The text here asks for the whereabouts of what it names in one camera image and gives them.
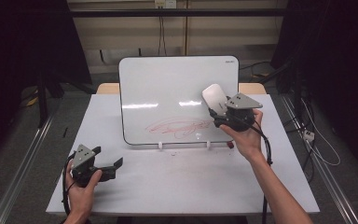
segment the red drawing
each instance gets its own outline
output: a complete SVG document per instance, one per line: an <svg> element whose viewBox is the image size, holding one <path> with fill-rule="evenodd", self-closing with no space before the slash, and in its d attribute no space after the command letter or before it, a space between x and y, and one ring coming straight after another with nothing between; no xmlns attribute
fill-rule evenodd
<svg viewBox="0 0 358 224"><path fill-rule="evenodd" d="M206 129L213 120L173 117L159 120L145 129L150 133L173 133L175 138L184 138L198 129Z"/></svg>

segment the whiteboard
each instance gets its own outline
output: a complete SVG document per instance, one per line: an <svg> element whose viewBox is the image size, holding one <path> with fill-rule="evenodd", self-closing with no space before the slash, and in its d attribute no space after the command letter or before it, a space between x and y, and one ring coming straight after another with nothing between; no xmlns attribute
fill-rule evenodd
<svg viewBox="0 0 358 224"><path fill-rule="evenodd" d="M238 92L233 56L133 57L118 65L123 137L131 145L226 142L201 93Z"/></svg>

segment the gray floor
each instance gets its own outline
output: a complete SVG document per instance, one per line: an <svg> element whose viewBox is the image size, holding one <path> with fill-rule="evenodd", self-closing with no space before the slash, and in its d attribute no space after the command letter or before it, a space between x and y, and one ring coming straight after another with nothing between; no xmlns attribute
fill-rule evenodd
<svg viewBox="0 0 358 224"><path fill-rule="evenodd" d="M247 79L247 71L242 70L241 75ZM99 83L117 81L115 76L109 74L93 75L94 87ZM83 119L84 113L90 101L90 96L65 86L66 89L63 99L48 99L50 107L60 105L54 119L49 127L45 140L35 156L32 169L27 173L21 190L11 207L7 217L7 223L59 223L62 217L49 215L45 212L52 191L55 188L56 180L60 175L65 157L75 140L76 133ZM282 97L276 92L274 82L266 85L267 92L271 95L273 102L278 110L282 122L290 119L282 103ZM355 213L358 216L358 161L352 156L344 141L339 139L331 131L328 120L324 117L317 103L313 104L315 110L315 121L318 129L326 139L337 150L341 158L339 166L331 166L330 170L335 176L338 184L349 198ZM11 125L10 134L2 143L0 148L0 199L4 195L14 174L16 174L21 161L31 145L38 125L38 106L32 105L19 109ZM299 161L302 163L307 151L298 133L289 133L288 137L295 149ZM322 151L328 161L335 161L337 158L332 153L330 147L316 136L316 145ZM321 208L321 213L312 214L311 218L315 223L345 223L344 218L337 209L336 202L325 186L321 175L315 169L315 174L310 182L310 187ZM307 175L311 173L310 163L306 169ZM229 218L212 218L215 223L227 223ZM115 223L114 217L92 217L93 223ZM249 223L261 223L261 216L255 215L248 217ZM157 219L138 219L138 223L157 223ZM203 223L204 220L197 218L191 219L190 223ZM271 216L268 223L273 223Z"/></svg>

